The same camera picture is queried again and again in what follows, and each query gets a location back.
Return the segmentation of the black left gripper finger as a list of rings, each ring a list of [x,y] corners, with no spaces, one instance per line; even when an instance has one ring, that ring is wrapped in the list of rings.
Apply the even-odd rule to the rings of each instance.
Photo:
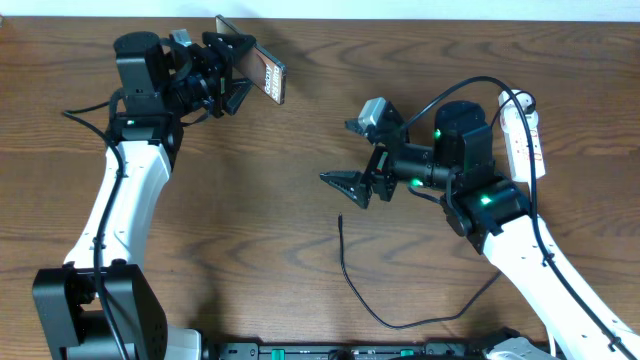
[[[227,65],[231,66],[239,64],[256,44],[256,38],[252,35],[215,32],[203,32],[202,41],[215,54],[222,57]]]
[[[235,115],[252,87],[253,82],[248,78],[234,79],[231,82],[230,90],[223,97],[224,112]]]

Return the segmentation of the Galaxy S25 Ultra smartphone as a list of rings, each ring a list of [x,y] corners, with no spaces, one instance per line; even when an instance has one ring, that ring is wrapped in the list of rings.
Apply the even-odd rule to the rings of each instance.
[[[218,33],[249,35],[222,15],[217,15],[215,19]],[[282,105],[284,103],[287,67],[257,40],[250,52],[241,59],[239,64],[233,67],[242,75],[241,78],[250,79],[253,82],[253,87],[262,91],[276,104]]]

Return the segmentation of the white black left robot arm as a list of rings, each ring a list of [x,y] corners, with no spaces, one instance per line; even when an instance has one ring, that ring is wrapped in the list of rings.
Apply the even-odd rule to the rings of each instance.
[[[184,131],[237,112],[251,90],[234,68],[253,36],[140,31],[113,45],[121,87],[100,132],[105,173],[85,228],[63,263],[37,272],[32,296],[55,359],[212,359],[202,333],[169,324],[146,280],[144,254],[158,198]]]

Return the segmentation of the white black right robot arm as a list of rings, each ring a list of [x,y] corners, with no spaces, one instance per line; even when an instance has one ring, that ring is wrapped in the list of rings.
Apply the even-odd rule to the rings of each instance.
[[[639,336],[602,301],[559,249],[521,168],[508,178],[495,167],[493,134],[480,105],[454,101],[436,113],[433,146],[410,142],[403,119],[383,99],[369,100],[347,129],[374,146],[366,169],[321,174],[361,208],[372,195],[391,200],[400,183],[424,197],[428,188],[453,231],[505,275],[567,359],[636,359]]]

